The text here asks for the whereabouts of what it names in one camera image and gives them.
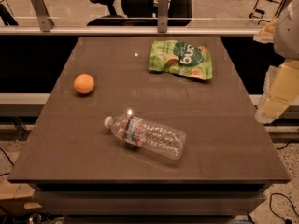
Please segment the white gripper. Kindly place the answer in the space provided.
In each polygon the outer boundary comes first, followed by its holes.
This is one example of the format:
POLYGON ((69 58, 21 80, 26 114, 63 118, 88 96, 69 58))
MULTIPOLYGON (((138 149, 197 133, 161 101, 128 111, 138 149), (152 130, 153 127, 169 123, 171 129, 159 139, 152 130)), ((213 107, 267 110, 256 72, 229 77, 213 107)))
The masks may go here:
POLYGON ((287 59, 279 67, 270 66, 265 75, 255 119, 268 124, 299 96, 299 0, 291 0, 279 17, 265 25, 253 40, 263 44, 274 42, 275 53, 287 59))

